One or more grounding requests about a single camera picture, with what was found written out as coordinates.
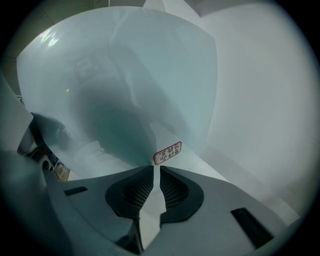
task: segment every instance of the label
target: label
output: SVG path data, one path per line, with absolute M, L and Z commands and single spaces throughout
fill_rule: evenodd
M 167 161 L 173 158 L 174 156 L 178 155 L 181 152 L 181 148 L 182 148 L 182 142 L 179 141 L 176 144 L 168 146 L 167 148 L 159 151 L 158 153 L 155 153 L 153 156 L 154 163 L 156 165 L 159 165 L 164 161 Z

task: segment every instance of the transparent plastic sheet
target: transparent plastic sheet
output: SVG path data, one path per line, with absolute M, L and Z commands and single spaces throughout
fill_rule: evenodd
M 215 40 L 165 12 L 109 7 L 52 26 L 17 58 L 20 89 L 45 143 L 81 178 L 165 162 L 188 170 L 204 149 L 217 83 Z

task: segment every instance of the sticker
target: sticker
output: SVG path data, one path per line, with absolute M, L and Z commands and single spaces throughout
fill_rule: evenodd
M 164 161 L 173 158 L 174 156 L 178 155 L 181 152 L 182 142 L 179 141 L 176 144 L 173 144 L 158 153 L 155 153 L 153 156 L 153 161 L 156 165 L 163 163 Z

